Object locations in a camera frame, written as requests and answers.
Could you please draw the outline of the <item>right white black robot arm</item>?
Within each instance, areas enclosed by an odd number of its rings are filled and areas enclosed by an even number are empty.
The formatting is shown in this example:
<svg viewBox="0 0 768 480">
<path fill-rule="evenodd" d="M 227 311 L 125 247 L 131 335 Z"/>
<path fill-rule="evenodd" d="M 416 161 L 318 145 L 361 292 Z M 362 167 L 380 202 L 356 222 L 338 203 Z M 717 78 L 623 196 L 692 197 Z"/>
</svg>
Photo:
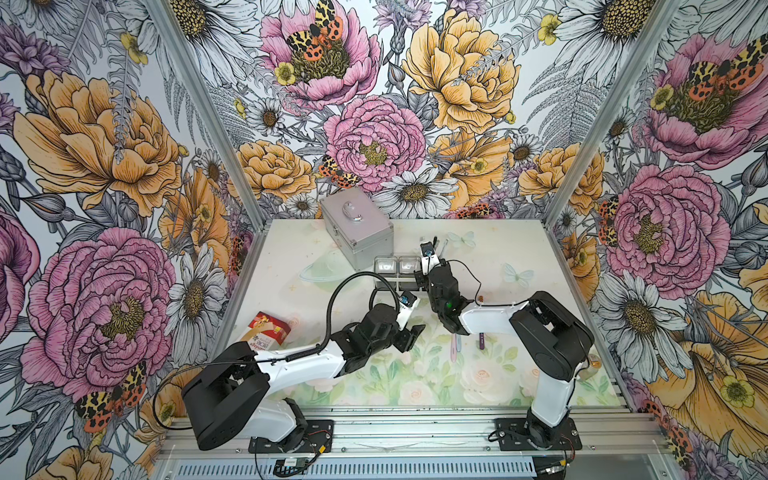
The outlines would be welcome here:
<svg viewBox="0 0 768 480">
<path fill-rule="evenodd" d="M 589 363 L 591 331 L 546 291 L 514 304 L 486 304 L 463 296 L 450 262 L 431 256 L 414 273 L 430 307 L 453 334 L 514 334 L 539 370 L 539 380 L 517 437 L 534 449 L 549 450 L 561 439 L 580 369 Z"/>
</svg>

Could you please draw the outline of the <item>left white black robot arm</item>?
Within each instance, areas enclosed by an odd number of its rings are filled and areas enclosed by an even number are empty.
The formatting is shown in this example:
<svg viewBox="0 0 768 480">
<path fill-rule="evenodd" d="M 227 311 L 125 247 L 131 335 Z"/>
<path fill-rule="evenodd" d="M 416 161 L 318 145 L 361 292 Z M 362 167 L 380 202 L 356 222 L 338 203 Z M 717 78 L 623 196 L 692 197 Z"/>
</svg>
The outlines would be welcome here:
<svg viewBox="0 0 768 480">
<path fill-rule="evenodd" d="M 302 358 L 293 350 L 257 352 L 245 341 L 230 345 L 182 389 L 198 448 L 213 450 L 246 432 L 279 453 L 298 450 L 320 424 L 307 420 L 296 401 L 271 396 L 354 373 L 391 347 L 410 351 L 425 329 L 406 326 L 414 310 L 377 304 L 362 321 L 333 333 L 322 351 Z"/>
</svg>

